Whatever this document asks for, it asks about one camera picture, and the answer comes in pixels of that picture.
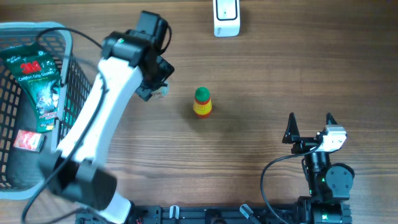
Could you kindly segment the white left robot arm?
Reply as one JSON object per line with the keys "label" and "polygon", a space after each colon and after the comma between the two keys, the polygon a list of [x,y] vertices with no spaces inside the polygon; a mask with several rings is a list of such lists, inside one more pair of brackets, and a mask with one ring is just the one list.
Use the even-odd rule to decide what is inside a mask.
{"label": "white left robot arm", "polygon": [[128,223],[134,204],[104,170],[110,141],[133,95],[144,101],[162,93],[174,67],[162,58],[172,30],[160,15],[142,11],[135,29],[112,32],[101,45],[93,87],[75,124],[55,152],[39,159],[43,187],[83,206],[108,223]]}

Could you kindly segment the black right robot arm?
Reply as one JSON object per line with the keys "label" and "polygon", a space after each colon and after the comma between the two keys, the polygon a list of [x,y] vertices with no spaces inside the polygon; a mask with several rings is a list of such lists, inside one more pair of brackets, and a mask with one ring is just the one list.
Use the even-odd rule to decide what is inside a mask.
{"label": "black right robot arm", "polygon": [[347,133],[333,116],[326,115],[326,126],[314,137],[301,137],[293,113],[289,114],[282,142],[292,144],[291,153],[303,157],[302,169],[310,195],[295,203],[292,223],[352,223],[349,205],[354,170],[344,163],[331,163],[330,154],[342,148]]}

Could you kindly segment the small red patterned box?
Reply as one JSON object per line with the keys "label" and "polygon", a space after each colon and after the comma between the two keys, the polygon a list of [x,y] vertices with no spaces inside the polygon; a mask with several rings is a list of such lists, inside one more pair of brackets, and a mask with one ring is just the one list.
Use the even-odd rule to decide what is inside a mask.
{"label": "small red patterned box", "polygon": [[40,152],[44,143],[45,136],[26,130],[18,130],[13,147],[29,152]]}

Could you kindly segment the green 3M gloves packet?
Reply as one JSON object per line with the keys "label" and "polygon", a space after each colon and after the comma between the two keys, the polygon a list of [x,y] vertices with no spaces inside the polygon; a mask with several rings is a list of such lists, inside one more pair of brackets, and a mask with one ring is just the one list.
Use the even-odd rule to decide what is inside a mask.
{"label": "green 3M gloves packet", "polygon": [[6,67],[27,94],[38,133],[53,130],[60,97],[60,70],[51,53],[38,43],[1,51]]}

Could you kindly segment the red yellow sauce bottle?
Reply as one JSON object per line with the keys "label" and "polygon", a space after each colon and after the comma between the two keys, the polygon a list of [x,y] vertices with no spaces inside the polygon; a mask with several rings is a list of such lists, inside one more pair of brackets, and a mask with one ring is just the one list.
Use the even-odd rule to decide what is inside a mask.
{"label": "red yellow sauce bottle", "polygon": [[199,118],[206,118],[213,110],[210,91],[201,86],[195,91],[193,111]]}

